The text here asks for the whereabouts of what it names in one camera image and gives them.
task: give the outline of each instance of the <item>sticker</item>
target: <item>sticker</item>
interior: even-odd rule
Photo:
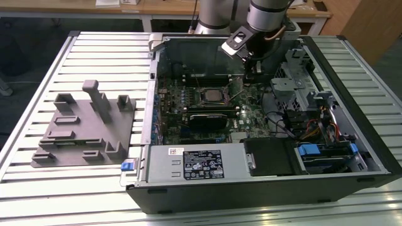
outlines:
[[[221,150],[182,153],[186,180],[225,178]]]
[[[183,155],[185,148],[182,147],[171,147],[170,155]]]
[[[139,13],[139,10],[122,10],[122,13]]]

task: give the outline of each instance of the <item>floor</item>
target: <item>floor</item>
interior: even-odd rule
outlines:
[[[104,31],[104,32],[142,32],[139,20],[124,19],[62,19],[60,26],[56,21],[42,18],[2,18],[0,34],[15,37],[20,48],[30,59],[32,69],[18,77],[7,77],[0,74],[6,82],[12,82],[14,89],[11,97],[0,96],[0,148],[7,141],[7,134],[20,119],[28,102],[38,89],[39,83],[52,64],[54,58],[64,43],[71,30]],[[187,21],[152,21],[154,30],[158,32],[186,32]],[[390,48],[381,61],[374,66],[397,96],[402,98],[402,39]]]

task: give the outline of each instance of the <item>chip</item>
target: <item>chip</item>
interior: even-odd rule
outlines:
[[[207,89],[203,93],[203,101],[221,102],[223,101],[223,93],[219,89]]]

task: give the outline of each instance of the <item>motherboard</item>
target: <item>motherboard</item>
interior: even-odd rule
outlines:
[[[261,107],[263,84],[241,75],[187,74],[158,82],[164,145],[239,143],[270,136]]]

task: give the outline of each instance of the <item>workbench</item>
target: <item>workbench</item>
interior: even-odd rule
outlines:
[[[150,33],[80,32],[67,38],[0,152],[0,221],[6,225],[401,225],[402,179],[337,202],[147,215],[120,186],[120,165],[32,168],[31,157],[52,119],[58,93],[88,99],[82,84],[92,79],[99,80],[99,90],[108,98],[130,95],[138,101],[128,157],[139,157],[152,58],[148,37]],[[331,36],[314,37],[314,41],[402,162],[402,102],[347,41]]]
[[[194,1],[142,0],[138,5],[122,4],[119,8],[95,8],[95,0],[2,0],[0,17],[140,19],[144,32],[152,32],[152,19],[191,20]],[[290,9],[297,23],[313,24],[309,35],[319,35],[330,12]]]

